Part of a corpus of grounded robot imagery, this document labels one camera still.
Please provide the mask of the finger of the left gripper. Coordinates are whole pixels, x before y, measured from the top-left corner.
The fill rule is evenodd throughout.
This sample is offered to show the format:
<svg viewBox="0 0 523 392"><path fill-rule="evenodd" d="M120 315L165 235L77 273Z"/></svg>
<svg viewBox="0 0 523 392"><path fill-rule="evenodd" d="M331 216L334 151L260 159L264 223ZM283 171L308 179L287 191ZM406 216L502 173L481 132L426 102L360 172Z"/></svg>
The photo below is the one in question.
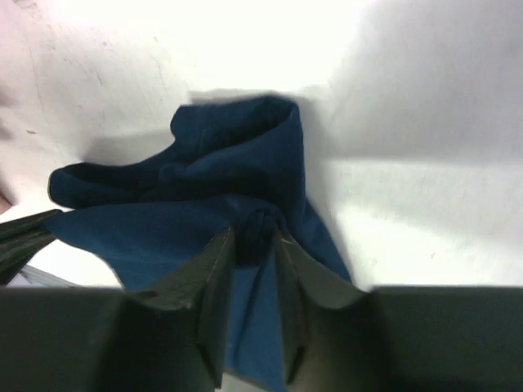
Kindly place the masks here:
<svg viewBox="0 0 523 392"><path fill-rule="evenodd" d="M6 286L29 260L56 236L43 227L45 220L61 214L55 209L1 223L1 285Z"/></svg>

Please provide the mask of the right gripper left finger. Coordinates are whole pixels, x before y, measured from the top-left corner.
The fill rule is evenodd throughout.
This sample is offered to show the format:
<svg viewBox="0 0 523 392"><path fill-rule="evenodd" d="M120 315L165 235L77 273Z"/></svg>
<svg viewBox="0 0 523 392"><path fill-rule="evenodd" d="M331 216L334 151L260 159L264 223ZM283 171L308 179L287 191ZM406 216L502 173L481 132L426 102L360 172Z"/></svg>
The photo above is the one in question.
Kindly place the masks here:
<svg viewBox="0 0 523 392"><path fill-rule="evenodd" d="M234 264L235 235L225 229L130 299L118 332L118 387L221 387Z"/></svg>

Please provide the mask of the navy blue t shirt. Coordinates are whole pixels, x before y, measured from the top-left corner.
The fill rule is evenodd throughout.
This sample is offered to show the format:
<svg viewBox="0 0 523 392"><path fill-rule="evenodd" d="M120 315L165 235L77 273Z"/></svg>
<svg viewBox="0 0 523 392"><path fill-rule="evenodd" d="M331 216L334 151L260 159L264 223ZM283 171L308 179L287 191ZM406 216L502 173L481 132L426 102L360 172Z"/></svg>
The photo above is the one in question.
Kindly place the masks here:
<svg viewBox="0 0 523 392"><path fill-rule="evenodd" d="M106 261L134 292L233 229L237 269L226 368L283 391L274 231L290 234L314 259L349 279L306 198L299 108L278 96L185 105L171 130L174 143L142 162L55 170L48 192L65 213L45 226L60 241Z"/></svg>

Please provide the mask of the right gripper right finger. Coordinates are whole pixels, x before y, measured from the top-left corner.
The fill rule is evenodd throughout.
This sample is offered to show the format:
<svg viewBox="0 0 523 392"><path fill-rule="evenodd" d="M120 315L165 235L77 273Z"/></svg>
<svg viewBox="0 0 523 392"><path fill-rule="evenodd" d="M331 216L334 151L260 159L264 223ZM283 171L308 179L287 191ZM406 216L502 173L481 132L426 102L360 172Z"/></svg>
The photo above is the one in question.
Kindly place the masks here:
<svg viewBox="0 0 523 392"><path fill-rule="evenodd" d="M288 388L373 388L376 355L364 293L274 234L275 267Z"/></svg>

